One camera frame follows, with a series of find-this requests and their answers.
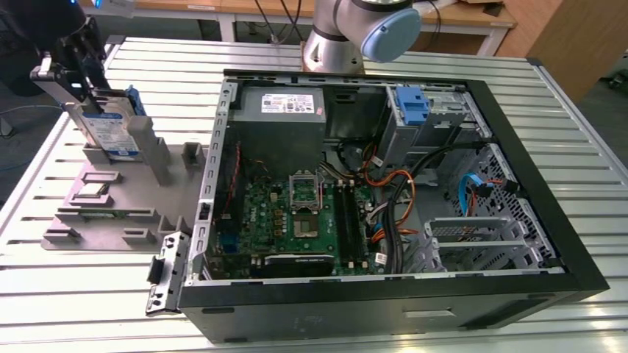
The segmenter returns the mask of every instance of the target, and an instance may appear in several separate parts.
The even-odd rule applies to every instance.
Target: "aluminum slotted table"
[[[125,38],[113,88],[141,92],[169,143],[208,143],[225,68],[296,71],[297,46]],[[152,254],[48,252],[44,229],[84,162],[64,114],[0,211],[0,350],[110,352],[622,352],[628,346],[628,173],[557,84],[524,59],[408,54],[366,73],[485,80],[610,290],[502,329],[213,346],[181,315],[146,318]]]

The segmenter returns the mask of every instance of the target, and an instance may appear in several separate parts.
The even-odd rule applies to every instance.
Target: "chip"
[[[294,215],[294,238],[317,238],[317,215]]]

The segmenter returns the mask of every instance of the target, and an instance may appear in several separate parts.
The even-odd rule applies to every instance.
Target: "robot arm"
[[[358,73],[362,55],[378,63],[393,61],[414,43],[420,29],[412,0],[317,0],[302,51],[305,68]]]
[[[73,0],[0,0],[0,16],[9,28],[33,42],[41,66],[32,81],[62,104],[101,113],[92,87],[109,89],[102,70],[105,50],[93,18]]]

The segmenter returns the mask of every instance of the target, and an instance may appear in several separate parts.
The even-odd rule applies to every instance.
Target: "metal drive bracket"
[[[178,314],[180,288],[184,284],[185,259],[190,237],[182,232],[174,232],[164,237],[158,256],[153,257],[148,282],[146,316]]]

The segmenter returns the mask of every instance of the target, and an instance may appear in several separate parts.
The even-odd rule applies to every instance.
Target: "green motherboard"
[[[332,184],[296,185],[293,200],[310,201],[321,195],[321,208],[310,212],[290,209],[290,189],[286,182],[256,182],[246,185],[240,233],[218,234],[225,249],[221,257],[225,278],[250,278],[250,258],[268,254],[332,255],[336,259],[332,275],[337,276],[372,274],[377,270],[370,260],[350,266],[340,262],[334,187]],[[352,192],[356,209],[364,213],[370,201],[370,189],[365,186],[354,187]],[[364,227],[360,227],[360,232],[362,242],[358,246],[368,255]]]

